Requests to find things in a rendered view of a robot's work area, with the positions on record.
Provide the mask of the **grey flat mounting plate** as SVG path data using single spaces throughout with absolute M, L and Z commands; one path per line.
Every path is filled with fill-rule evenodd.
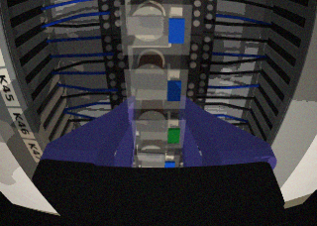
M 72 0 L 51 0 L 51 5 Z M 255 3 L 265 4 L 265 0 L 247 0 Z M 72 3 L 68 5 L 52 8 L 53 20 L 68 18 L 83 13 L 99 12 L 98 0 Z M 216 14 L 240 16 L 258 21 L 264 21 L 264 8 L 250 4 L 244 4 L 234 1 L 217 0 Z M 251 23 L 238 19 L 219 18 L 218 22 L 233 22 L 233 23 Z M 79 25 L 88 23 L 99 23 L 99 16 L 81 17 L 78 19 L 69 20 L 59 24 Z M 54 27 L 55 37 L 57 39 L 78 38 L 78 37 L 95 37 L 101 36 L 100 26 L 83 27 L 83 28 L 61 28 Z M 260 39 L 262 28 L 259 27 L 240 27 L 240 26 L 215 26 L 215 36 L 232 37 L 232 38 L 247 38 Z M 213 51 L 220 53 L 235 53 L 257 55 L 260 42 L 245 42 L 245 41 L 230 41 L 214 39 Z M 76 54 L 94 54 L 103 53 L 101 39 L 84 40 L 71 42 L 57 42 L 57 48 L 60 55 L 76 55 Z M 211 61 L 232 61 L 250 59 L 253 57 L 241 56 L 212 56 Z M 103 56 L 88 56 L 88 57 L 62 57 L 60 59 L 61 66 L 67 66 L 82 60 L 98 60 L 104 59 Z M 254 62 L 236 63 L 230 65 L 211 64 L 210 71 L 217 72 L 232 72 L 232 71 L 248 71 L 254 70 Z M 65 69 L 63 71 L 105 71 L 104 62 L 98 63 L 83 63 Z M 217 75 L 209 74 L 209 86 L 234 86 L 234 85 L 249 85 L 251 84 L 253 74 L 233 74 L 233 75 Z M 106 74 L 64 74 L 66 85 L 75 85 L 86 88 L 108 88 Z M 68 88 L 68 94 L 79 94 L 91 91 Z M 222 95 L 222 96 L 242 96 L 247 97 L 249 88 L 234 88 L 234 89 L 207 89 L 207 95 Z M 93 102 L 110 102 L 109 95 L 88 95 L 70 98 L 72 107 L 93 103 Z M 223 102 L 240 107 L 244 107 L 246 99 L 206 99 L 205 102 Z M 204 110 L 211 114 L 225 114 L 229 116 L 242 117 L 243 110 L 236 109 L 223 105 L 205 105 Z M 100 117 L 111 111 L 111 105 L 93 105 L 83 108 L 73 109 L 74 113 Z M 229 123 L 240 123 L 239 120 L 219 117 Z

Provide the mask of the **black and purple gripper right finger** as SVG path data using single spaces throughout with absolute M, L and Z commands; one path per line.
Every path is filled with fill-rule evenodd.
M 269 143 L 203 110 L 187 97 L 184 113 L 184 167 L 267 162 L 274 170 L 277 160 Z

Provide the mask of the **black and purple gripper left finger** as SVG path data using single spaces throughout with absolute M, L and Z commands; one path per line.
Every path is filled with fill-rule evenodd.
M 41 160 L 132 167 L 135 151 L 132 111 L 126 99 L 110 112 L 48 143 Z

